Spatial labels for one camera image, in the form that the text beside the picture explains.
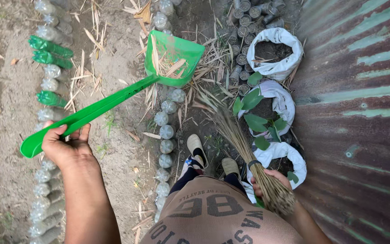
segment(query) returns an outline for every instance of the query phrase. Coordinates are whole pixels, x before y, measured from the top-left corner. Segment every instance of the brown t-shirt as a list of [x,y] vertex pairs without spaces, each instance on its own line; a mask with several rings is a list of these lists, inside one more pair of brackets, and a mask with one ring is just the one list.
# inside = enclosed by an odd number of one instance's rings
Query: brown t-shirt
[[226,182],[198,176],[169,195],[142,244],[294,244],[301,236],[285,220],[255,207]]

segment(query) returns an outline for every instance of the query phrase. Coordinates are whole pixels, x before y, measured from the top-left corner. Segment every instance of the corrugated metal sheet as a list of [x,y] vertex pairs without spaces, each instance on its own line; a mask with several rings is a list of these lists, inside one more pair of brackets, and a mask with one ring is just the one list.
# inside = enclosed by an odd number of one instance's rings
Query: corrugated metal sheet
[[390,0],[305,0],[300,23],[297,194],[334,242],[390,243]]

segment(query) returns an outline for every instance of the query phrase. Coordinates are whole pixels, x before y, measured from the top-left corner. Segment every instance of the pants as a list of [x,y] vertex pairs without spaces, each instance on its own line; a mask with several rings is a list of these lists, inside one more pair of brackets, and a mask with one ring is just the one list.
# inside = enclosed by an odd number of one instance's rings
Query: pants
[[[180,191],[189,181],[195,179],[195,177],[197,177],[198,175],[204,175],[204,168],[199,162],[202,162],[202,159],[198,155],[193,157],[189,156],[185,160],[185,164],[183,165],[180,178],[171,188],[169,192],[170,194],[174,191]],[[235,174],[227,175],[224,181],[226,183],[229,183],[237,187],[239,190],[241,190],[243,193],[246,194],[246,191],[243,188],[242,183],[240,182],[240,180]]]

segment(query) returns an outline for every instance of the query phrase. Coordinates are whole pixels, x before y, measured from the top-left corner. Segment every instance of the broom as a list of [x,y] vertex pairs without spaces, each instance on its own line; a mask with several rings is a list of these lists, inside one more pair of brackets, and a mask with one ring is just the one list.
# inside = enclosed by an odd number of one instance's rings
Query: broom
[[287,216],[293,213],[295,203],[293,192],[285,187],[278,179],[264,173],[263,165],[257,161],[251,148],[246,143],[242,129],[236,119],[231,115],[231,111],[207,90],[203,89],[203,91],[204,93],[199,92],[200,96],[198,98],[215,111],[213,113],[214,118],[210,118],[214,122],[217,130],[225,139],[234,145],[243,160],[247,163],[255,181],[263,192],[262,200],[264,208],[280,216]]

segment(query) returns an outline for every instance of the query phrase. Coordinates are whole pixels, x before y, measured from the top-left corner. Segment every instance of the slipper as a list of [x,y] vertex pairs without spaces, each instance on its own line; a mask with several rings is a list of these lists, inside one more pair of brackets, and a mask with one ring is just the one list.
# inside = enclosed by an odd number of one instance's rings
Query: slipper
[[201,148],[202,154],[204,155],[204,158],[206,160],[206,162],[203,163],[203,168],[204,169],[207,168],[209,166],[209,162],[207,161],[207,156],[205,155],[204,150],[202,149],[202,144],[201,144],[201,140],[199,139],[199,137],[196,134],[190,135],[188,138],[188,141],[187,141],[187,145],[188,145],[189,151],[191,152],[192,156],[193,156],[194,150],[196,148]]
[[236,173],[238,175],[239,180],[241,180],[240,173],[239,173],[239,166],[237,165],[234,159],[232,158],[222,159],[222,168],[224,168],[225,175]]

